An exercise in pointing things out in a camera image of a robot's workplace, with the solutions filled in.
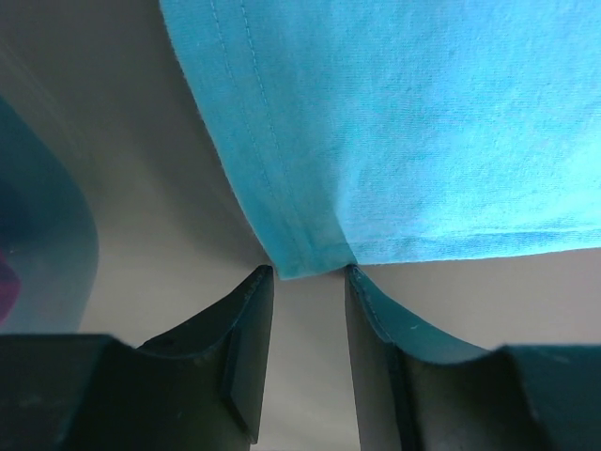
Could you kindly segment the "cyan t shirt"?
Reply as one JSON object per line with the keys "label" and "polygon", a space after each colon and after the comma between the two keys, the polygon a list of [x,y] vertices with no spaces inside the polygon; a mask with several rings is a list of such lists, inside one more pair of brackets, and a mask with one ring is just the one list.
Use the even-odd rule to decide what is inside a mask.
{"label": "cyan t shirt", "polygon": [[284,279],[600,244],[596,1],[163,1]]}

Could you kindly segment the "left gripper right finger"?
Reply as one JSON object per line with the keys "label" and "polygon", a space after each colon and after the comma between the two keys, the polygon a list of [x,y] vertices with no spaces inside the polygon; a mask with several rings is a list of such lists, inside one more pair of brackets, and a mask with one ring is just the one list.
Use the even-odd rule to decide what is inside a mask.
{"label": "left gripper right finger", "polygon": [[443,332],[345,270],[347,338],[364,450],[596,450],[600,349],[503,345]]}

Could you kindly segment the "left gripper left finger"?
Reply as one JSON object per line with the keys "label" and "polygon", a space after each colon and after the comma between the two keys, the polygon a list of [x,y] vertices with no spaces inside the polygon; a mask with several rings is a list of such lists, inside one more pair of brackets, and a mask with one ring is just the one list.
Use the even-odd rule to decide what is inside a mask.
{"label": "left gripper left finger", "polygon": [[5,450],[247,450],[258,440],[274,277],[134,348],[108,334],[1,338]]}

